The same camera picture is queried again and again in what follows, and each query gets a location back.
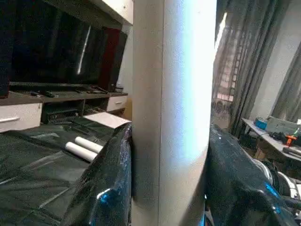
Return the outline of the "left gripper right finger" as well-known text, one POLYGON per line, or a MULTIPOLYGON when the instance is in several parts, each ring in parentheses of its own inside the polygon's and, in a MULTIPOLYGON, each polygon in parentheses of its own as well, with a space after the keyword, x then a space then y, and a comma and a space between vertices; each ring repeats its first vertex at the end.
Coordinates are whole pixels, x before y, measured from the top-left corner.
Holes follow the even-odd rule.
POLYGON ((229 133, 212 124, 206 197, 215 226, 294 226, 285 200, 229 133))

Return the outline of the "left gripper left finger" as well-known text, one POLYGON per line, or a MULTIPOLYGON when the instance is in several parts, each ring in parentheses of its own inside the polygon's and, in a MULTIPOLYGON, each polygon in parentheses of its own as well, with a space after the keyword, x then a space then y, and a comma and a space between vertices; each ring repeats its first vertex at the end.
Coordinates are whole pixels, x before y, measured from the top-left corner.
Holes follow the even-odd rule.
POLYGON ((126 226, 132 185, 132 125, 115 128, 84 171, 63 216, 63 226, 126 226))

